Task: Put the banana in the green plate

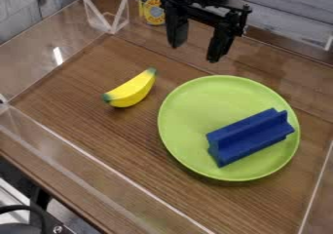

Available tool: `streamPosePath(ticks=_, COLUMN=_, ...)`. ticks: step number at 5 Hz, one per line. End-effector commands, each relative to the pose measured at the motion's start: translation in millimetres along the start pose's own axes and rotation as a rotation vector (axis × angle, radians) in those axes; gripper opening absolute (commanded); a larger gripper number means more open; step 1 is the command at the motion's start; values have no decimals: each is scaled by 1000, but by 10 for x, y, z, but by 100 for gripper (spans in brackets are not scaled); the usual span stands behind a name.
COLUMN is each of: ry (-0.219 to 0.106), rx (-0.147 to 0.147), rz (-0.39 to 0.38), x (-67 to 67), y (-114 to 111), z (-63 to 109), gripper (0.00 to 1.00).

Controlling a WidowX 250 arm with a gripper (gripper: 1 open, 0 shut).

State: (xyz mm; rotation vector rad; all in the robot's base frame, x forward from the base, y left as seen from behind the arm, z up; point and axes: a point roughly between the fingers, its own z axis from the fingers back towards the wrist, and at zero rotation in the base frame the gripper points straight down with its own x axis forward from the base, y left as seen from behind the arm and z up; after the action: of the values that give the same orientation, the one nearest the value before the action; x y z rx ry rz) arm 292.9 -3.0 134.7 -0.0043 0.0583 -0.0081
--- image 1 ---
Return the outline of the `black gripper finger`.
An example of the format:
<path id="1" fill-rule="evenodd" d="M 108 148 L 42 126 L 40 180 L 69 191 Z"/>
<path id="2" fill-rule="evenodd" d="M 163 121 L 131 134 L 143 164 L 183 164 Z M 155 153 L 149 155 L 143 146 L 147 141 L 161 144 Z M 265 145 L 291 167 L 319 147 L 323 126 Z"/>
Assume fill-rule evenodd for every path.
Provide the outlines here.
<path id="1" fill-rule="evenodd" d="M 187 11 L 172 2 L 165 3 L 165 23 L 168 42 L 179 48 L 188 40 L 189 19 Z"/>
<path id="2" fill-rule="evenodd" d="M 213 36 L 209 41 L 207 60 L 217 62 L 229 52 L 235 41 L 235 30 L 231 23 L 220 22 L 215 27 Z"/>

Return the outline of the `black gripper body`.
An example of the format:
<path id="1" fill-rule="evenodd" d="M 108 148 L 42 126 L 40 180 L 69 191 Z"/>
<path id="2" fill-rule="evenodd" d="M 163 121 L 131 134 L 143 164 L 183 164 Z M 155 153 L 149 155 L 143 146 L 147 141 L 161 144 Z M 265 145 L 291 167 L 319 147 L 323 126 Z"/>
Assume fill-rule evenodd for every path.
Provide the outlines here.
<path id="1" fill-rule="evenodd" d="M 163 0 L 167 2 L 181 7 L 193 20 L 209 25 L 221 20 L 236 36 L 244 34 L 252 8 L 241 0 Z"/>

